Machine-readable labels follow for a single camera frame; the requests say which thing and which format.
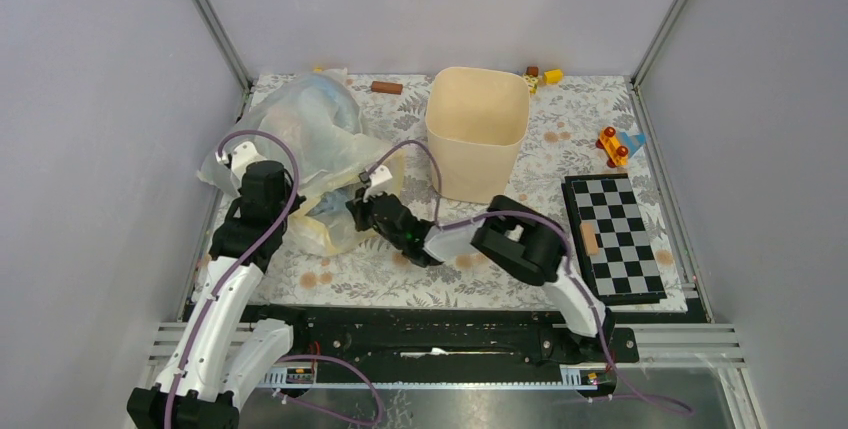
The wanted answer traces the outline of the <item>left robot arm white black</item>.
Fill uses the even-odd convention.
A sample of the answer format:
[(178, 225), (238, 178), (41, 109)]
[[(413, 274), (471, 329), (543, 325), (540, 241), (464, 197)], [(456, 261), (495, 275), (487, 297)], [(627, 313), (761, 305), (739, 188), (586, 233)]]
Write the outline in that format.
[(304, 202), (299, 169), (254, 162), (238, 197), (212, 236), (207, 278), (172, 356), (149, 388), (135, 388), (127, 413), (138, 428), (235, 428), (253, 388), (282, 356), (309, 350), (310, 334), (293, 322), (262, 323), (228, 354), (251, 297), (280, 248), (287, 217)]

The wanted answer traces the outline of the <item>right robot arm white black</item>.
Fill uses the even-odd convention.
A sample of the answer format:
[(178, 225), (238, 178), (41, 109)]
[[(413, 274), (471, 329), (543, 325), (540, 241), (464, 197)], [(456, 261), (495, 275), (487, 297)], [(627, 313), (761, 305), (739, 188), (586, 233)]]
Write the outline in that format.
[(375, 231), (419, 267), (473, 251), (484, 255), (519, 282), (542, 288), (583, 359), (597, 361), (612, 349), (609, 311), (571, 269), (567, 237), (552, 219), (505, 195), (495, 196), (485, 212), (445, 226), (414, 216), (392, 194), (367, 196), (360, 189), (346, 207), (358, 231)]

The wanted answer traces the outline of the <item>translucent white yellow trash bag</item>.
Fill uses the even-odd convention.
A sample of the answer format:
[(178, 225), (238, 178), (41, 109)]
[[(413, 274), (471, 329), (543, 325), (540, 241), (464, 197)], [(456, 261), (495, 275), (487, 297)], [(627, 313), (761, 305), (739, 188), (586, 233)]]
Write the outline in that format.
[(289, 217), (287, 237), (301, 251), (335, 256), (373, 236), (358, 232), (353, 218), (326, 225), (307, 213), (330, 191), (355, 191), (359, 175), (387, 154), (389, 143), (374, 136), (364, 114), (346, 85), (344, 69), (298, 75), (258, 101), (232, 127), (244, 134), (229, 141), (251, 141), (266, 159), (290, 164), (291, 159), (274, 142), (255, 136), (260, 130), (274, 135), (293, 152), (299, 168), (298, 192), (305, 197)]

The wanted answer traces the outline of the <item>light blue trash bag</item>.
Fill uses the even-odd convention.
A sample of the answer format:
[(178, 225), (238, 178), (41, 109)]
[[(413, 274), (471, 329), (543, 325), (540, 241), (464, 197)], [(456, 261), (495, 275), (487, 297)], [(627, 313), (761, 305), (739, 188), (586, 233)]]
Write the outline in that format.
[(341, 188), (325, 193), (320, 201), (308, 211), (307, 216), (326, 225), (338, 221), (351, 220), (348, 203), (357, 199), (355, 191)]

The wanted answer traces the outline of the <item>beige plastic trash bin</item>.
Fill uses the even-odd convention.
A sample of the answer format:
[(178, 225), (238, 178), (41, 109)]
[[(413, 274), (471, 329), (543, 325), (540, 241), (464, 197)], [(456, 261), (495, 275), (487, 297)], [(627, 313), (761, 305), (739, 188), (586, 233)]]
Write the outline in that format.
[(441, 196), (489, 202), (505, 192), (527, 134), (530, 93), (512, 73), (449, 67), (433, 79), (425, 113), (427, 146)]

